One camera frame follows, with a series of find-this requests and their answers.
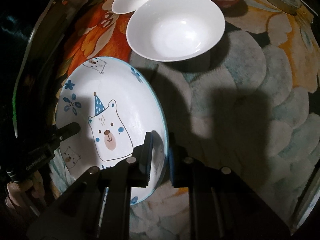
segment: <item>blue flower pattern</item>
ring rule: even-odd
[[[81,108],[81,103],[80,102],[75,102],[76,101],[76,94],[72,94],[71,95],[71,100],[69,100],[69,98],[64,97],[63,101],[67,102],[68,104],[65,105],[65,107],[63,108],[64,111],[69,111],[70,109],[72,109],[72,112],[77,115],[77,110],[76,108]]]
[[[131,73],[138,79],[140,83],[143,83],[142,80],[140,79],[140,74],[136,72],[133,67],[131,67]]]
[[[74,85],[75,85],[75,84],[73,84],[73,83],[71,82],[71,80],[68,80],[68,81],[65,83],[64,88],[65,88],[65,89],[73,90]]]
[[[135,204],[137,201],[138,201],[138,197],[135,196],[134,198],[132,198],[131,204]]]

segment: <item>blue rim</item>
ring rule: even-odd
[[[160,113],[161,113],[162,124],[163,124],[163,126],[164,126],[164,164],[163,164],[164,166],[163,166],[163,168],[162,168],[162,171],[161,171],[159,180],[158,180],[156,186],[154,187],[154,189],[153,189],[153,190],[151,191],[151,193],[150,193],[148,196],[146,196],[145,198],[143,198],[143,199],[141,199],[141,200],[138,199],[138,201],[137,201],[135,204],[131,204],[131,205],[136,205],[136,204],[144,201],[144,200],[147,199],[148,197],[150,197],[150,196],[154,193],[154,191],[157,189],[157,187],[159,187],[160,183],[161,183],[162,180],[163,180],[163,177],[164,177],[164,174],[165,174],[165,171],[166,171],[166,168],[167,168],[168,154],[169,154],[169,143],[168,143],[168,141],[169,141],[169,136],[168,136],[167,122],[166,122],[166,120],[165,120],[164,112],[163,112],[163,110],[162,110],[162,106],[161,106],[161,104],[160,104],[160,101],[159,101],[156,93],[154,92],[154,90],[153,90],[153,88],[151,87],[151,85],[150,85],[150,83],[148,82],[148,80],[146,80],[146,78],[140,73],[140,71],[138,71],[135,67],[131,66],[129,63],[127,63],[127,62],[125,62],[125,61],[123,61],[123,60],[121,60],[121,59],[115,58],[115,57],[101,56],[101,57],[97,57],[97,58],[106,58],[106,59],[111,59],[111,60],[120,61],[121,63],[124,63],[128,68],[133,68],[137,73],[139,73],[140,78],[142,79],[142,81],[144,81],[144,83],[146,84],[146,86],[149,88],[151,94],[153,95],[153,97],[154,97],[154,99],[155,99],[155,101],[156,101],[156,103],[157,103],[158,109],[159,109],[159,111],[160,111]]]

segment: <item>finger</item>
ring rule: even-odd
[[[33,173],[32,182],[33,183],[40,182],[41,185],[43,185],[43,179],[39,171],[36,171],[35,173]]]
[[[34,191],[31,192],[34,198],[39,198],[44,196],[43,179],[38,171],[36,171],[32,176]]]
[[[25,192],[32,187],[33,183],[30,179],[26,179],[22,183],[9,182],[7,189],[10,195],[16,195]]]

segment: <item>cartoon bear face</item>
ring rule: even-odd
[[[99,58],[92,58],[83,63],[84,66],[88,68],[95,69],[100,74],[103,74],[103,69],[107,65],[107,63]]]
[[[77,161],[81,159],[81,156],[76,154],[70,146],[62,154],[63,161],[65,162],[68,169],[71,169],[76,165]]]
[[[111,100],[106,109],[89,117],[97,152],[102,161],[116,160],[130,155],[133,151],[131,138],[120,120],[116,101]]]

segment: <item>screw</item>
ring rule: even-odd
[[[229,167],[223,167],[223,168],[221,169],[221,172],[222,172],[223,174],[228,175],[228,174],[231,173],[231,169],[230,169]]]
[[[89,174],[95,174],[99,171],[100,169],[97,166],[92,166],[91,168],[89,168]]]
[[[186,164],[191,164],[191,163],[193,163],[193,158],[191,158],[191,157],[185,157],[184,159],[183,159],[183,162],[184,163],[186,163]]]
[[[137,159],[133,156],[127,158],[127,163],[129,163],[129,164],[135,163],[136,161],[137,161]]]

